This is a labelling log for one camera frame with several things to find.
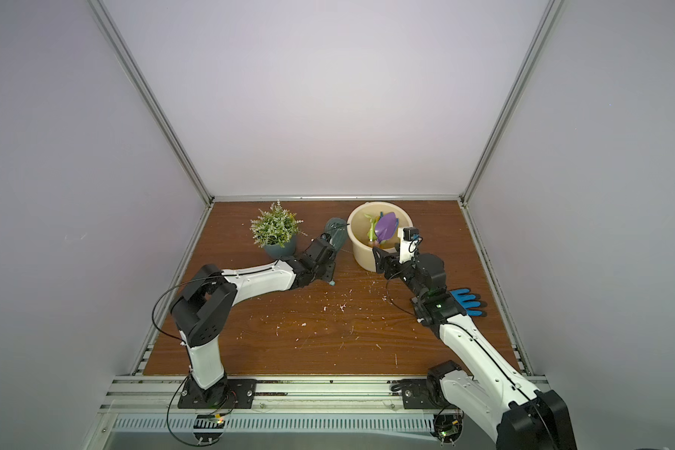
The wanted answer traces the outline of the teal spray bottle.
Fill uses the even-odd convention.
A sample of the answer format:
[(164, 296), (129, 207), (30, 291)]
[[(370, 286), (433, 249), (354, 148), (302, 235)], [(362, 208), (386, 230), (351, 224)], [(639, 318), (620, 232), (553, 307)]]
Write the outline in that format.
[(341, 251), (348, 240), (348, 222), (340, 217), (332, 217), (324, 227), (325, 240), (335, 248)]

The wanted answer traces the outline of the cream plastic bucket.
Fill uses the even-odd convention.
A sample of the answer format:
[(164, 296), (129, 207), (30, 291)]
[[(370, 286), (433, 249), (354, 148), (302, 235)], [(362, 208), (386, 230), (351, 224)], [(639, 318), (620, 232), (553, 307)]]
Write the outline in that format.
[(352, 210), (348, 217), (348, 236), (352, 242), (352, 254), (354, 260), (369, 272), (375, 271), (372, 245), (369, 243), (369, 229), (371, 228), (369, 217), (379, 218), (380, 213), (384, 215), (394, 213), (399, 220), (399, 227), (414, 225), (407, 212), (391, 202), (364, 202)]

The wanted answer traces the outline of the green rake wooden handle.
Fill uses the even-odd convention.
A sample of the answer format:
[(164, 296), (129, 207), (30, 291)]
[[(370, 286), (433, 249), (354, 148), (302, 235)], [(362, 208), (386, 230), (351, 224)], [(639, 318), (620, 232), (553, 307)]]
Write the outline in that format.
[(384, 216), (383, 213), (380, 213), (378, 216), (372, 216), (367, 213), (364, 214), (365, 218), (369, 221), (369, 230), (367, 231), (367, 240), (369, 240), (369, 243), (374, 246), (374, 245), (379, 245), (381, 243), (381, 240), (377, 234), (377, 224), (380, 221), (380, 219)]

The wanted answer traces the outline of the purple trowel pink handle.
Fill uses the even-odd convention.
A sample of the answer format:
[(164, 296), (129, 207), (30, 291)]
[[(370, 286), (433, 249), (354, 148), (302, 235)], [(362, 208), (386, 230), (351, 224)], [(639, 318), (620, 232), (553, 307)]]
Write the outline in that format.
[(382, 213), (374, 225), (375, 240), (379, 243), (390, 240), (399, 228), (399, 219), (394, 212)]

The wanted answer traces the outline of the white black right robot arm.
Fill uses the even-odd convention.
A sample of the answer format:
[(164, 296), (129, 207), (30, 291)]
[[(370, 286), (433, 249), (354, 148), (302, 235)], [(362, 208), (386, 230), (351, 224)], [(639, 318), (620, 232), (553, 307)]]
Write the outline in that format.
[(412, 292), (416, 320), (463, 363), (442, 366), (435, 376), (448, 404), (465, 412), (499, 449), (576, 448), (564, 400), (527, 380), (482, 335), (470, 316), (479, 304), (476, 295), (447, 288), (442, 259), (426, 253), (402, 260), (382, 249), (373, 256), (377, 273), (401, 279)]

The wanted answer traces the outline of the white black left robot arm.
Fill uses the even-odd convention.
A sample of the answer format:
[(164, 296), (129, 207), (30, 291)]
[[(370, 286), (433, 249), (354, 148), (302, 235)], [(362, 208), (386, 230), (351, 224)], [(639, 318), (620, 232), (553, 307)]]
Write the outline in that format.
[(298, 256), (281, 257), (271, 264), (239, 270), (203, 266), (170, 308), (189, 355), (189, 385), (207, 394), (225, 384), (219, 336), (233, 306), (264, 294), (301, 289), (314, 281), (331, 284), (340, 250), (323, 234)]

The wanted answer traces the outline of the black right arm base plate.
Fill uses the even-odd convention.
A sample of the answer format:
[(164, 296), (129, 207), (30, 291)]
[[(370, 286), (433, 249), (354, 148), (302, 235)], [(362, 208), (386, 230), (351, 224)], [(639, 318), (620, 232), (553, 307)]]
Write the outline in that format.
[(390, 392), (398, 396), (406, 410), (442, 410), (455, 409), (449, 403), (433, 376), (427, 378), (407, 378), (390, 382)]

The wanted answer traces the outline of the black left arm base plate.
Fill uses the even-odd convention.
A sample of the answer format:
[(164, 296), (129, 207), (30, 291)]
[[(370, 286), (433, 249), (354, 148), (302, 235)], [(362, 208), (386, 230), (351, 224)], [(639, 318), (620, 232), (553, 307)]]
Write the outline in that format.
[(179, 391), (179, 409), (250, 409), (257, 381), (223, 377), (210, 388), (200, 388), (189, 375)]

